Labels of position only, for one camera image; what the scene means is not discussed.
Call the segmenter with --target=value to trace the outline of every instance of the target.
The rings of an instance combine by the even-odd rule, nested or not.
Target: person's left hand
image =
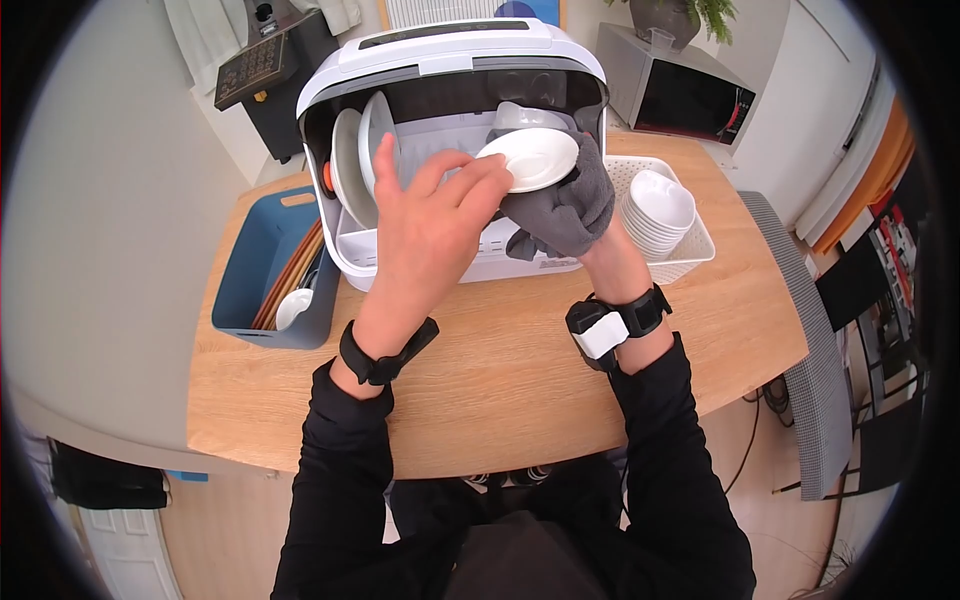
[[[432,155],[406,190],[385,135],[373,158],[376,278],[353,326],[371,358],[398,354],[456,285],[477,254],[480,232],[513,185],[504,156],[474,159],[455,150]],[[444,173],[460,167],[443,184]]]

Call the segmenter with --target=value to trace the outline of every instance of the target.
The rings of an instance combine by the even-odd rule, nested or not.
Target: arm
[[[623,304],[653,287],[617,216],[581,260],[600,300]],[[709,596],[749,597],[756,585],[750,544],[713,474],[680,335],[664,318],[616,356],[611,384],[629,439],[628,536]]]
[[[353,325],[357,346],[374,359],[399,354],[456,285],[513,184],[503,155],[474,160],[451,150],[430,157],[404,191],[393,141],[384,136],[373,161],[379,264]],[[337,357],[314,372],[311,396],[274,600],[296,598],[300,588],[373,563],[381,552],[383,491],[394,472],[385,421],[391,387],[358,383]]]

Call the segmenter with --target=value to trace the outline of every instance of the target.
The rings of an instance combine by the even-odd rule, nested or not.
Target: microfiber cloth
[[[512,130],[492,130],[488,142]],[[600,239],[613,216],[613,182],[596,142],[586,133],[566,132],[580,154],[574,171],[559,183],[533,192],[508,194],[500,210],[520,229],[507,242],[507,255],[533,260],[583,256]]]

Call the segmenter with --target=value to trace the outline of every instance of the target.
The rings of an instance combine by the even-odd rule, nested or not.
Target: microwave door
[[[702,71],[654,60],[634,129],[729,144],[742,89]]]

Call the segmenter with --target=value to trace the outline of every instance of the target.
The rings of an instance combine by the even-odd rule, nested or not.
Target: stack of white bowls
[[[684,239],[697,215],[693,194],[660,173],[645,169],[620,201],[620,216],[650,262],[665,259]]]

